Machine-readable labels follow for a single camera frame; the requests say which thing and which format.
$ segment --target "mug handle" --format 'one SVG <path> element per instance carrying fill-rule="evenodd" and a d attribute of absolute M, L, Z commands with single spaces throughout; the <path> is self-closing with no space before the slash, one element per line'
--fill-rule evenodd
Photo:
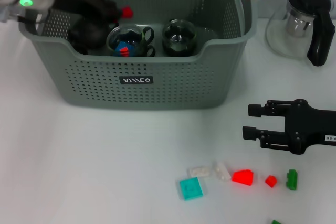
<path fill-rule="evenodd" d="M 151 36 L 149 37 L 148 40 L 146 40 L 146 44 L 147 44 L 147 45 L 148 45 L 149 43 L 151 43 L 151 42 L 153 41 L 153 39 L 154 39 L 154 36 L 155 36 L 155 34 L 154 34 L 154 30 L 153 30 L 151 27 L 149 27 L 149 26 L 145 27 L 145 28 L 142 30 L 144 36 L 146 35 L 146 33 L 147 33 L 149 30 L 151 31 Z"/>
<path fill-rule="evenodd" d="M 153 49 L 152 53 L 151 53 L 150 55 L 147 55 L 147 54 L 148 54 L 148 51 L 151 50 L 151 49 Z M 147 56 L 147 57 L 154 57 L 155 54 L 156 54 L 156 50 L 155 50 L 155 48 L 154 48 L 153 46 L 147 46 L 146 56 Z"/>

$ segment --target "white block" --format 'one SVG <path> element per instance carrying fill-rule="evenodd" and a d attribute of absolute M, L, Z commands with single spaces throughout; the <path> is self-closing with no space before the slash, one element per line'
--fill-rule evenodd
<path fill-rule="evenodd" d="M 222 181 L 230 181 L 231 175 L 226 169 L 225 165 L 222 162 L 216 162 L 215 165 L 215 171 L 217 174 L 217 177 Z"/>
<path fill-rule="evenodd" d="M 211 168 L 210 167 L 195 167 L 188 170 L 188 175 L 190 178 L 194 177 L 210 177 L 211 176 Z"/>

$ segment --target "basket label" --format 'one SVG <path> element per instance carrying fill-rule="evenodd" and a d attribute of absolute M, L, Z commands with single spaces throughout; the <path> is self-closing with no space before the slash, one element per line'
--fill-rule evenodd
<path fill-rule="evenodd" d="M 152 76 L 120 76 L 120 84 L 153 84 Z"/>

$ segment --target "teal block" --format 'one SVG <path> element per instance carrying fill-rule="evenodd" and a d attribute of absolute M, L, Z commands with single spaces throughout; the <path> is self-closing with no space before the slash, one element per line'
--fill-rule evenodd
<path fill-rule="evenodd" d="M 180 188 L 184 200 L 195 199 L 203 196 L 198 178 L 190 178 L 180 181 Z"/>

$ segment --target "red block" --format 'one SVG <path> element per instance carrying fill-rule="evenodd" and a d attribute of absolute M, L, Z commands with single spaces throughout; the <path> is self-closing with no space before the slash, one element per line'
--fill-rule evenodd
<path fill-rule="evenodd" d="M 253 183 L 253 176 L 254 173 L 251 170 L 240 170 L 233 174 L 232 181 L 250 186 Z"/>
<path fill-rule="evenodd" d="M 273 175 L 269 175 L 269 176 L 266 178 L 265 183 L 266 183 L 267 185 L 269 185 L 270 187 L 273 188 L 273 187 L 278 183 L 278 180 L 277 180 L 277 178 L 276 178 L 275 176 L 273 176 Z"/>

